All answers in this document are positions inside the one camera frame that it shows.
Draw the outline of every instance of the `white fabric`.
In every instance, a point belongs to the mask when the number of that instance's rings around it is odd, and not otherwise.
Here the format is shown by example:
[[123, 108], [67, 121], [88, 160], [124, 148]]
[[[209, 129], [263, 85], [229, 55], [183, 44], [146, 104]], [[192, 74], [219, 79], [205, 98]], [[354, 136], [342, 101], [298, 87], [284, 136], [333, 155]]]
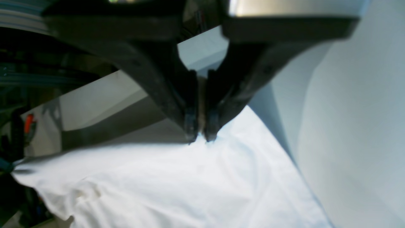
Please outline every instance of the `white fabric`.
[[331, 227], [248, 107], [212, 143], [84, 149], [24, 161], [13, 176], [74, 228]]

